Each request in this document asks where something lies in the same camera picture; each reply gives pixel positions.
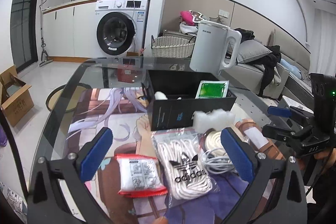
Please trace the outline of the right human hand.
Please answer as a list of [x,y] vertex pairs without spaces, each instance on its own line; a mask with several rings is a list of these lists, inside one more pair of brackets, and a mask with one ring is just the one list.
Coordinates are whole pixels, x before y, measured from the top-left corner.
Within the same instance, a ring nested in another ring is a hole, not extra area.
[[325,151],[314,154],[316,160],[323,161],[326,165],[322,173],[325,173],[327,169],[331,168],[335,164],[336,149],[326,149]]

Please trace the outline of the left human hand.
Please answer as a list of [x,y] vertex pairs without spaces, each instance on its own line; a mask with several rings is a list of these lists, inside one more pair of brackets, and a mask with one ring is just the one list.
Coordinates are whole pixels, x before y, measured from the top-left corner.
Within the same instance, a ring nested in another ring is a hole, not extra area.
[[152,224],[168,224],[168,219],[166,217],[159,217],[153,221]]

